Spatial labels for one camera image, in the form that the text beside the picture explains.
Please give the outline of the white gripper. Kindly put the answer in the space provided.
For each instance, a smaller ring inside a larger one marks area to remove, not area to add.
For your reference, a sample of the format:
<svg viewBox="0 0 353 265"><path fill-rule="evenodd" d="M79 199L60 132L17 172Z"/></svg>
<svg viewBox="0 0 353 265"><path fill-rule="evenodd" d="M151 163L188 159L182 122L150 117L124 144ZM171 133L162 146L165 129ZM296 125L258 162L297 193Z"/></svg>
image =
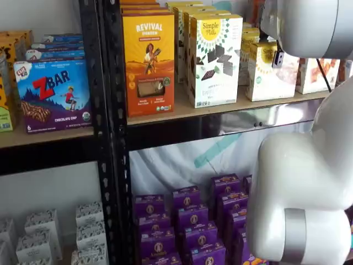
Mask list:
<svg viewBox="0 0 353 265"><path fill-rule="evenodd" d="M285 55L285 53L282 50L276 51L274 53L274 59L273 59L273 62L272 62L272 68L273 69L282 67L282 64L283 64L283 61L284 61L284 55Z"/></svg>

